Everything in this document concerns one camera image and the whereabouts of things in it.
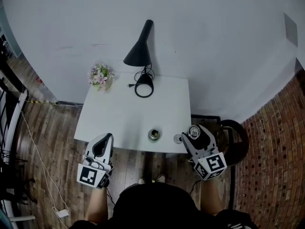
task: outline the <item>lamp shade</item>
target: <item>lamp shade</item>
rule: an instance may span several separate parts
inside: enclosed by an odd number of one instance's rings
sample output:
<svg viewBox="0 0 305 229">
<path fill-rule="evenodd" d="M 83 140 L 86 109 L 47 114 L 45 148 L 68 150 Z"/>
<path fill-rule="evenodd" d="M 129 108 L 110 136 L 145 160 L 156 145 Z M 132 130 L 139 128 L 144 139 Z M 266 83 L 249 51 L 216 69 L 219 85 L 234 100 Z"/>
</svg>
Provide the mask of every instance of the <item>lamp shade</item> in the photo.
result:
<svg viewBox="0 0 305 229">
<path fill-rule="evenodd" d="M 133 48 L 130 50 L 130 52 L 127 54 L 126 58 L 123 61 L 125 64 L 130 66 L 142 67 L 142 66 L 150 65 L 152 63 L 147 46 L 147 39 L 152 29 L 152 26 L 153 26 L 152 20 L 147 20 L 145 22 L 145 25 L 143 27 L 143 30 L 141 32 L 138 41 L 136 42 L 136 44 L 133 46 Z"/>
</svg>

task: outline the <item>person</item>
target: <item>person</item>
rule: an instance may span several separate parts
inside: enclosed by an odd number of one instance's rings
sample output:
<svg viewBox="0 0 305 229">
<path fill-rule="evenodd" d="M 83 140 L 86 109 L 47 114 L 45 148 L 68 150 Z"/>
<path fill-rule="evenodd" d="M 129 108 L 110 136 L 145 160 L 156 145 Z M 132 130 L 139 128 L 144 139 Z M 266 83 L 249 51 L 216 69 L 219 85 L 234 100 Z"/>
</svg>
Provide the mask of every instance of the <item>person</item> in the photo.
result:
<svg viewBox="0 0 305 229">
<path fill-rule="evenodd" d="M 203 229 L 257 229 L 248 214 L 224 210 L 216 178 L 201 183 L 200 211 L 186 191 L 166 184 L 164 175 L 158 176 L 154 183 L 145 183 L 141 177 L 138 184 L 131 185 L 120 194 L 110 219 L 107 188 L 94 188 L 84 220 L 76 221 L 70 228 L 187 226 Z"/>
</svg>

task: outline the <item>forearm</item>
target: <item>forearm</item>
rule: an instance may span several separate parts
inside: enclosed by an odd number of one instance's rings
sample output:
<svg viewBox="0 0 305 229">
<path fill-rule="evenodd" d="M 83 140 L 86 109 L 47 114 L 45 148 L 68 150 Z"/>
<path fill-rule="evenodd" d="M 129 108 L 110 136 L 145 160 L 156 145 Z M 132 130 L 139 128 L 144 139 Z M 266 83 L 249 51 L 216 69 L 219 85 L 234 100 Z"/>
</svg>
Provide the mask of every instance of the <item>forearm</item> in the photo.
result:
<svg viewBox="0 0 305 229">
<path fill-rule="evenodd" d="M 94 188 L 92 190 L 85 220 L 94 222 L 96 224 L 108 220 L 107 188 Z"/>
<path fill-rule="evenodd" d="M 200 207 L 201 211 L 211 215 L 216 215 L 224 209 L 218 194 L 217 179 L 201 182 Z"/>
</svg>

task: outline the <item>lamp base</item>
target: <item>lamp base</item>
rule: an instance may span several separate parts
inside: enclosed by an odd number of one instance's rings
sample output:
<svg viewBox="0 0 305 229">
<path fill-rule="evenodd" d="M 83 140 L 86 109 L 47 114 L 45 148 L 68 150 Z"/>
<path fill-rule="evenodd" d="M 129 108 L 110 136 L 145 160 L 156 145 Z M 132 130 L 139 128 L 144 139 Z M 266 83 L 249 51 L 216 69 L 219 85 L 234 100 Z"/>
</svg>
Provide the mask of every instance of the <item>lamp base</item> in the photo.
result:
<svg viewBox="0 0 305 229">
<path fill-rule="evenodd" d="M 140 95 L 138 93 L 138 87 L 140 87 L 141 85 L 149 86 L 151 89 L 151 92 L 148 95 Z M 153 81 L 148 74 L 144 73 L 140 76 L 140 78 L 137 81 L 137 84 L 134 86 L 134 92 L 138 97 L 141 97 L 141 98 L 147 98 L 153 94 Z"/>
</svg>

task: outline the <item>flower bouquet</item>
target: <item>flower bouquet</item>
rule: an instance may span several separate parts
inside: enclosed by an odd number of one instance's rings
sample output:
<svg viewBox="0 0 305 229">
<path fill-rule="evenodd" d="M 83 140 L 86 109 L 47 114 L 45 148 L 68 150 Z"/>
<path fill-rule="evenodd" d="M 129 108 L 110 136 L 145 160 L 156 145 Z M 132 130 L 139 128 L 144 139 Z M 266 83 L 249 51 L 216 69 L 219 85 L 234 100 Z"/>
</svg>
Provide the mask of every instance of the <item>flower bouquet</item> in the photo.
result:
<svg viewBox="0 0 305 229">
<path fill-rule="evenodd" d="M 101 63 L 95 64 L 88 72 L 89 83 L 97 88 L 97 90 L 107 90 L 114 77 L 113 71 L 107 65 Z"/>
</svg>

